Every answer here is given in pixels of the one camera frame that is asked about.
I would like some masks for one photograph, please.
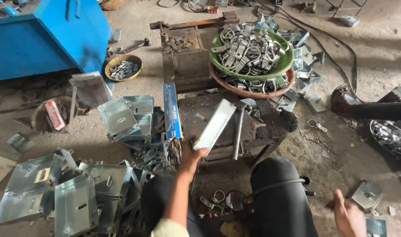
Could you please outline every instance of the foot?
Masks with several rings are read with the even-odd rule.
[[[351,108],[351,103],[346,99],[345,94],[348,92],[348,86],[346,84],[338,86],[330,97],[330,104],[332,110],[337,113],[348,113]]]

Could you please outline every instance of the metal stand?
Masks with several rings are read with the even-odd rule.
[[[335,6],[335,5],[334,5],[333,3],[331,3],[329,0],[326,0],[326,1],[327,1],[328,3],[330,3],[334,8],[336,8],[336,11],[335,11],[335,13],[333,14],[332,18],[335,17],[336,13],[337,13],[339,10],[359,9],[358,12],[355,14],[355,16],[356,16],[356,15],[358,15],[358,13],[360,13],[361,8],[363,8],[364,5],[365,5],[366,2],[367,2],[367,0],[365,0],[365,2],[364,2],[362,5],[360,5],[360,4],[357,3],[355,0],[351,0],[351,2],[355,3],[358,7],[355,7],[355,8],[341,8],[341,7],[342,7],[342,3],[343,3],[345,0],[342,0],[342,2],[339,4],[339,6]]]

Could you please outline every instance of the red and white box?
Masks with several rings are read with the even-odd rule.
[[[49,101],[45,103],[45,108],[47,109],[48,115],[50,117],[51,122],[53,123],[53,127],[56,130],[62,129],[66,124],[60,116],[59,109],[54,101]]]

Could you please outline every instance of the brown bowl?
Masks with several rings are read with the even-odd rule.
[[[133,76],[124,78],[122,80],[117,80],[117,79],[110,77],[110,74],[111,74],[110,68],[112,68],[116,65],[119,65],[121,63],[121,61],[128,61],[128,62],[133,62],[133,63],[137,64],[139,66],[138,71]],[[135,78],[139,75],[139,73],[142,70],[143,65],[144,64],[142,63],[142,60],[139,57],[134,56],[134,55],[123,55],[123,56],[119,56],[119,57],[116,57],[113,60],[111,60],[107,64],[107,66],[105,66],[104,72],[105,72],[105,75],[113,81],[128,81],[128,80],[132,80],[133,78]]]

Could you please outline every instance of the black pants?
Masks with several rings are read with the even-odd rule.
[[[253,192],[263,186],[296,179],[294,165],[282,157],[257,164],[250,178]],[[173,185],[172,176],[158,175],[142,190],[142,213],[151,232],[161,218]],[[252,237],[317,237],[312,213],[301,183],[291,183],[261,192],[254,199]],[[189,202],[187,231],[190,237],[206,237],[207,227]]]

